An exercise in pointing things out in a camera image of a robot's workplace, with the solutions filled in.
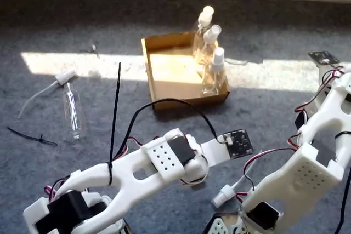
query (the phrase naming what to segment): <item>clear plastic bottle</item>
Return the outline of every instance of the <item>clear plastic bottle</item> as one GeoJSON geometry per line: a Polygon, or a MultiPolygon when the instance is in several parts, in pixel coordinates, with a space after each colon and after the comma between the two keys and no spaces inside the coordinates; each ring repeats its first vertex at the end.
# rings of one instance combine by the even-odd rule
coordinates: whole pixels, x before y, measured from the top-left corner
{"type": "Polygon", "coordinates": [[[218,25],[213,25],[203,36],[203,44],[200,45],[196,52],[197,72],[203,75],[205,67],[211,63],[214,49],[216,48],[216,40],[222,29],[218,25]]]}
{"type": "Polygon", "coordinates": [[[217,95],[225,81],[224,49],[215,49],[212,61],[202,76],[202,96],[217,95]]]}
{"type": "Polygon", "coordinates": [[[77,140],[83,137],[83,112],[79,93],[67,82],[63,92],[66,128],[70,138],[77,140]]]}
{"type": "Polygon", "coordinates": [[[203,11],[200,13],[199,18],[197,19],[196,26],[194,27],[195,35],[193,41],[193,57],[196,57],[196,52],[199,46],[203,45],[203,35],[211,27],[212,15],[214,9],[209,5],[203,8],[203,11]]]}

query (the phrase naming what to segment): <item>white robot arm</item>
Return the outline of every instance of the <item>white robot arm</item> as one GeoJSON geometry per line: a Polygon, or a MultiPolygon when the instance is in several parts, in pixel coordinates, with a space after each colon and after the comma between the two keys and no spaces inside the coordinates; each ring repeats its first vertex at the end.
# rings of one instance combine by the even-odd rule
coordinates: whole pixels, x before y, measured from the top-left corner
{"type": "Polygon", "coordinates": [[[24,218],[32,234],[119,233],[106,230],[120,222],[131,206],[143,198],[176,180],[182,184],[199,184],[206,179],[211,166],[252,151],[243,129],[225,133],[218,140],[211,140],[201,146],[191,135],[185,136],[179,129],[174,129],[113,161],[111,186],[117,188],[118,193],[112,201],[105,202],[107,207],[104,210],[91,213],[87,199],[84,202],[80,195],[88,187],[109,185],[110,174],[106,163],[74,172],[57,190],[51,203],[47,198],[39,199],[24,210],[24,218]],[[139,180],[134,173],[141,169],[149,175],[139,180]],[[66,214],[71,211],[74,211],[72,217],[75,220],[67,226],[66,214]]]}
{"type": "Polygon", "coordinates": [[[288,230],[315,207],[326,191],[342,181],[344,169],[351,159],[351,111],[348,103],[344,103],[351,94],[351,65],[341,68],[326,63],[319,68],[321,86],[312,101],[318,111],[310,110],[309,114],[313,115],[300,127],[297,133],[299,148],[282,168],[251,189],[242,203],[239,214],[251,233],[288,230]],[[331,76],[327,81],[323,78],[328,71],[331,76]],[[325,157],[324,150],[314,147],[312,141],[319,130],[327,127],[332,127],[337,136],[335,154],[325,157]],[[268,202],[274,199],[283,203],[283,212],[269,205],[268,202]]]}

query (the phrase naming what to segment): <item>white bottle cap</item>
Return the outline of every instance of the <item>white bottle cap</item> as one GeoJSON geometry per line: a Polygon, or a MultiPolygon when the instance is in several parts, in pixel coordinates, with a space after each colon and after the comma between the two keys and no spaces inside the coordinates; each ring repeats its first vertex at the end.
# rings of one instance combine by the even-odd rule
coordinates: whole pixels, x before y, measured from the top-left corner
{"type": "Polygon", "coordinates": [[[206,27],[206,26],[208,26],[211,23],[211,20],[212,20],[212,16],[208,16],[206,13],[201,12],[197,22],[199,22],[199,24],[201,26],[206,27]]]}
{"type": "Polygon", "coordinates": [[[212,71],[223,71],[224,69],[224,49],[218,47],[214,50],[213,58],[211,61],[212,71]]]}
{"type": "Polygon", "coordinates": [[[206,33],[203,36],[203,41],[207,44],[213,44],[216,42],[218,35],[222,29],[218,25],[213,25],[209,30],[206,31],[206,33]]]}
{"type": "Polygon", "coordinates": [[[198,22],[201,26],[206,27],[211,23],[212,15],[214,13],[214,9],[207,5],[203,8],[203,11],[200,13],[198,22]]]}
{"type": "Polygon", "coordinates": [[[60,83],[60,85],[64,85],[66,82],[68,82],[74,76],[77,76],[76,71],[70,70],[70,71],[61,72],[61,73],[55,75],[55,78],[58,81],[58,83],[60,83]]]}
{"type": "Polygon", "coordinates": [[[203,8],[203,13],[205,13],[206,15],[208,16],[212,16],[213,13],[214,13],[214,9],[210,6],[210,5],[207,5],[203,8]]]}

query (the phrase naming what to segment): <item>black circuit board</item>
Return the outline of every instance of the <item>black circuit board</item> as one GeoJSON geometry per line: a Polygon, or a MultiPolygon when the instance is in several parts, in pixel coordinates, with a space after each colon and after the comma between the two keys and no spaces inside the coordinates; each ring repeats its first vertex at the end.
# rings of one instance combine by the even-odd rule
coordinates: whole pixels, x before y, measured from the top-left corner
{"type": "Polygon", "coordinates": [[[319,65],[334,65],[340,63],[330,52],[310,52],[308,55],[319,65]]]}
{"type": "Polygon", "coordinates": [[[235,130],[223,134],[230,159],[247,156],[253,153],[253,148],[245,129],[235,130]]]}

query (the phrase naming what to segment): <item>open cardboard box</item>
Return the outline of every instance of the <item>open cardboard box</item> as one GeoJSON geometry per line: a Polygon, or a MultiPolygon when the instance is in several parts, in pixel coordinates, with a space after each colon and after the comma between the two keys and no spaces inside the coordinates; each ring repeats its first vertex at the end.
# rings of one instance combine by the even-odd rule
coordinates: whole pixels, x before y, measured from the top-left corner
{"type": "MultiPolygon", "coordinates": [[[[201,96],[201,77],[191,56],[193,38],[193,33],[176,33],[141,40],[152,101],[176,98],[193,105],[206,105],[223,102],[227,98],[230,92],[227,79],[218,95],[201,96]]],[[[182,106],[174,101],[165,101],[154,105],[154,109],[182,106]]]]}

